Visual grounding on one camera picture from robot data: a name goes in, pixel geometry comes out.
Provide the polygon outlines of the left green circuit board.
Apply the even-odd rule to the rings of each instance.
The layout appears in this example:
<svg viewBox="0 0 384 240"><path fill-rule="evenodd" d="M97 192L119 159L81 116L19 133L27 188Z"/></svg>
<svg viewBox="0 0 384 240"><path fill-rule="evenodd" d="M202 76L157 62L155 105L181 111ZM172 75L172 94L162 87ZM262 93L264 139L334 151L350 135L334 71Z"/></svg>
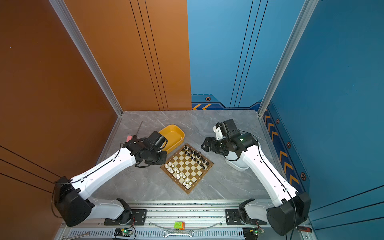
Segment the left green circuit board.
<svg viewBox="0 0 384 240"><path fill-rule="evenodd" d="M124 238L132 238L135 236L135 232L133 229L115 229L115 232L114 232L114 237L115 238L120 238L120 239L124 239Z"/></svg>

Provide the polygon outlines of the pink flat tool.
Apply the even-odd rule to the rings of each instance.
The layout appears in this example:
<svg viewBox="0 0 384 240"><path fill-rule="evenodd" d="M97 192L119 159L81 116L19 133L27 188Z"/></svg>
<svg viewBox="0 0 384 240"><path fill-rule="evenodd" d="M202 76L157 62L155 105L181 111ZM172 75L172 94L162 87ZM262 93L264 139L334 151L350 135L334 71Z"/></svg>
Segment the pink flat tool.
<svg viewBox="0 0 384 240"><path fill-rule="evenodd" d="M131 135L127 136L126 142L129 142L132 138L133 138L133 136L131 136Z"/></svg>

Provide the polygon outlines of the orange green small block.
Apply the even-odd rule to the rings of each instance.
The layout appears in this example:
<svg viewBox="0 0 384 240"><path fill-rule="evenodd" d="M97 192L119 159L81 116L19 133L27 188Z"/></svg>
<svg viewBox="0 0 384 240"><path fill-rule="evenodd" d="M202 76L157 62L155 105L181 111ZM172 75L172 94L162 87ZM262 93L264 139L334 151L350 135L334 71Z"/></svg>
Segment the orange green small block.
<svg viewBox="0 0 384 240"><path fill-rule="evenodd" d="M174 223L174 229L175 230L185 230L185 223L184 222L175 222Z"/></svg>

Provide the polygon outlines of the aluminium rail frame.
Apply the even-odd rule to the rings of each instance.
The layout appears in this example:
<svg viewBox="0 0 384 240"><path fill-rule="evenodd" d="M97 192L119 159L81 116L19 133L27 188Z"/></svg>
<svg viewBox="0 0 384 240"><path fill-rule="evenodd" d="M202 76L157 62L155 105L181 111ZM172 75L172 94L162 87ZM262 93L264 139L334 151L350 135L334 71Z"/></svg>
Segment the aluminium rail frame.
<svg viewBox="0 0 384 240"><path fill-rule="evenodd" d="M278 235L267 225L229 226L226 223L226 209L239 209L243 200L196 200L196 201L144 201L132 202L134 209L146 209L143 226L105 226L104 219L92 219L75 226L62 224L54 237L56 240L244 240L243 228L264 229L258 240L315 240L317 237L309 221L302 224L312 228L312 233L294 230L286 236ZM184 222L185 230L175 230L175 222ZM115 229L133 229L132 238L115 238ZM172 236L163 238L164 230L171 232L195 231L190 237Z"/></svg>

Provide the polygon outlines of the red handled ratchet wrench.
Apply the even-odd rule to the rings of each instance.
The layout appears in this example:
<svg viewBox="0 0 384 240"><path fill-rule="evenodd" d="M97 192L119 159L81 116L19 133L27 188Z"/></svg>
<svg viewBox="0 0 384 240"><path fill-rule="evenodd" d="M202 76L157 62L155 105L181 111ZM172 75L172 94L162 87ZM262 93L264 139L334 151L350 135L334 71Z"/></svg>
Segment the red handled ratchet wrench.
<svg viewBox="0 0 384 240"><path fill-rule="evenodd" d="M301 232L312 233L313 230L310 227L297 226L296 229Z"/></svg>

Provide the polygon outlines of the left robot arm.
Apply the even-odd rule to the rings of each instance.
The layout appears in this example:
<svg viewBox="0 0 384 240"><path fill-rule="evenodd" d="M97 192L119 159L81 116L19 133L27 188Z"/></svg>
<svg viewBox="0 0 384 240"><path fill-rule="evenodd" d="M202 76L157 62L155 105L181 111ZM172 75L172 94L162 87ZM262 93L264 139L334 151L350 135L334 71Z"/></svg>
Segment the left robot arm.
<svg viewBox="0 0 384 240"><path fill-rule="evenodd" d="M136 135L120 144L119 150L103 162L71 179L62 177L55 183L52 204L68 227L89 219L109 219L119 225L133 222L133 211L128 203L117 198L94 198L93 193L107 181L129 167L147 168L163 165L168 140L154 131L147 138Z"/></svg>

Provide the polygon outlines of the white plastic tray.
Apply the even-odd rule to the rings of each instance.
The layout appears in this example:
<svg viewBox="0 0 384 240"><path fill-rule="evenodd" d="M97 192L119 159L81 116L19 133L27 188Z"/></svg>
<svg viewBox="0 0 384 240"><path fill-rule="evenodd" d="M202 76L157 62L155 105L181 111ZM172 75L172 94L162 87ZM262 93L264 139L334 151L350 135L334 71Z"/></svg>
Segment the white plastic tray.
<svg viewBox="0 0 384 240"><path fill-rule="evenodd" d="M238 156L235 152L229 152L227 156L224 156L226 163L239 172L244 172L249 169L249 166L241 159L238 159Z"/></svg>

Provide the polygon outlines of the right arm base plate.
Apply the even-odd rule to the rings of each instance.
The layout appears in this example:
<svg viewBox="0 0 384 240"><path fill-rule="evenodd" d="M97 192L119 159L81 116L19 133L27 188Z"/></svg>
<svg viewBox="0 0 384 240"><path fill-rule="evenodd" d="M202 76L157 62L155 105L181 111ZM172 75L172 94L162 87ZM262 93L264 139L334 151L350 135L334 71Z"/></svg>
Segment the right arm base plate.
<svg viewBox="0 0 384 240"><path fill-rule="evenodd" d="M248 226L257 226L257 225L267 225L267 222L250 219L244 210L240 209L226 209L226 223L229 226L234 225L248 225Z"/></svg>

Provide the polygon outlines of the wooden chess board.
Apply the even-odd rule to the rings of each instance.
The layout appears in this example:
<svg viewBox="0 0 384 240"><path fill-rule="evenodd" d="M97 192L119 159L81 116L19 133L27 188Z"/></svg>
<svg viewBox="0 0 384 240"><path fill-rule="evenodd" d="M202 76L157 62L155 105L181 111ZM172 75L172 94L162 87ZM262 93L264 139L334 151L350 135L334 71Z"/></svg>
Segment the wooden chess board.
<svg viewBox="0 0 384 240"><path fill-rule="evenodd" d="M178 149L161 169L186 194L199 184L214 163L189 144Z"/></svg>

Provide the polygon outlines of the right green circuit board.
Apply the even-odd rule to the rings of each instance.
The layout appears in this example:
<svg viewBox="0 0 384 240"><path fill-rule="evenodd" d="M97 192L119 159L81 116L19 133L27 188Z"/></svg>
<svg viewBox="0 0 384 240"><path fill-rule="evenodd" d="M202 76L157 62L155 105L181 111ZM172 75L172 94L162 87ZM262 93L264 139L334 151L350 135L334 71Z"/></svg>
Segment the right green circuit board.
<svg viewBox="0 0 384 240"><path fill-rule="evenodd" d="M264 229L243 228L243 236L245 240L257 240L260 235L264 234Z"/></svg>

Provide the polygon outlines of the yellow plastic tray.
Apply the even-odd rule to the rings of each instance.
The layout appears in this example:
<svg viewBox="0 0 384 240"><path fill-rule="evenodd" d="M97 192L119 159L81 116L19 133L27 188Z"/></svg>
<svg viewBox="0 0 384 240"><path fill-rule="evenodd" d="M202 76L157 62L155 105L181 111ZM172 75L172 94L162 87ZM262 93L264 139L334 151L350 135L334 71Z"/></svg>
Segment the yellow plastic tray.
<svg viewBox="0 0 384 240"><path fill-rule="evenodd" d="M185 133L176 125L168 125L159 133L168 140L163 149L167 154L170 154L184 142Z"/></svg>

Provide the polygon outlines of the silver combination wrench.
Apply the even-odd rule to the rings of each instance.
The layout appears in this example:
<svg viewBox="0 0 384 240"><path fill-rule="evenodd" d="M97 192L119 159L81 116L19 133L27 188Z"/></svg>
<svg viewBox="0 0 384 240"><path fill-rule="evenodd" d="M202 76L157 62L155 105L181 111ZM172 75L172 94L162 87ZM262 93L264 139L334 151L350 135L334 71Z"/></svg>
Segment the silver combination wrench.
<svg viewBox="0 0 384 240"><path fill-rule="evenodd" d="M172 237L172 236L177 236L177 237L190 237L192 238L193 236L195 235L195 231L193 230L190 230L190 231L187 231L187 232L171 232L171 231L168 231L168 230L164 230L163 233L162 233L162 237L163 238L168 238L168 237Z"/></svg>

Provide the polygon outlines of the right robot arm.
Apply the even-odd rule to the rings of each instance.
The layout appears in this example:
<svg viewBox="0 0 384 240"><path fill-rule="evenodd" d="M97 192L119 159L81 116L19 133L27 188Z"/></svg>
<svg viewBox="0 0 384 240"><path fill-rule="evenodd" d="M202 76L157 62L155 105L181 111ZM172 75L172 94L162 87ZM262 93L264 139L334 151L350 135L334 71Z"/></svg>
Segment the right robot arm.
<svg viewBox="0 0 384 240"><path fill-rule="evenodd" d="M237 157L231 162L251 169L270 197L264 203L255 199L241 203L239 215L243 223L267 222L284 236L308 219L312 202L309 194L299 193L284 179L264 155L256 136L240 131L232 119L217 123L213 131L215 137L205 138L201 148L224 157L235 153Z"/></svg>

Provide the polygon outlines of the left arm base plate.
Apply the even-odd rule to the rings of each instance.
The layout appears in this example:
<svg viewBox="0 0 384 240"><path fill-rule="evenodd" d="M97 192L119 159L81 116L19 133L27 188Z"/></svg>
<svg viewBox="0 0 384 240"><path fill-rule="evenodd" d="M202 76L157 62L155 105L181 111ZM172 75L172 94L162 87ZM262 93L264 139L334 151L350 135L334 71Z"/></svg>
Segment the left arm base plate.
<svg viewBox="0 0 384 240"><path fill-rule="evenodd" d="M123 212L122 217L117 220L105 219L105 226L143 226L147 217L146 209L134 209L130 214L127 211Z"/></svg>

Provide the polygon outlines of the green circuit board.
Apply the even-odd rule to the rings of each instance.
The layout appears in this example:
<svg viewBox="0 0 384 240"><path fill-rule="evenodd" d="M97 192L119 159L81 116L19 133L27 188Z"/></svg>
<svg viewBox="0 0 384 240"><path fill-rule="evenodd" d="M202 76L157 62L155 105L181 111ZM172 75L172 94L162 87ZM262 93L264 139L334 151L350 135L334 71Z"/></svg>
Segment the green circuit board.
<svg viewBox="0 0 384 240"><path fill-rule="evenodd" d="M257 240L260 235L264 234L264 229L243 228L243 236L245 240Z"/></svg>
<svg viewBox="0 0 384 240"><path fill-rule="evenodd" d="M135 236L135 232L133 229L115 229L115 232L114 232L114 237L115 238L120 238L120 239L124 239L124 238L132 238Z"/></svg>

